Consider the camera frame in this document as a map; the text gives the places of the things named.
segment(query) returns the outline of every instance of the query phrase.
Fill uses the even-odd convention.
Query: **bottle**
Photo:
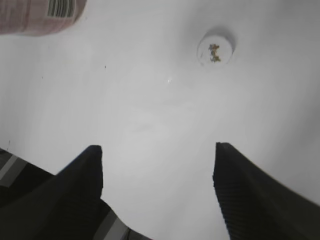
[[[87,0],[0,0],[0,34],[41,36],[75,23]]]

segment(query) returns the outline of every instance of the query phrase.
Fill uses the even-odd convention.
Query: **black object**
[[[92,240],[110,210],[100,199],[101,147],[88,147],[56,176],[38,176],[44,183],[33,179],[35,189],[0,207],[0,240]],[[12,188],[21,189],[21,181]]]
[[[214,188],[231,240],[320,240],[320,207],[217,143]]]

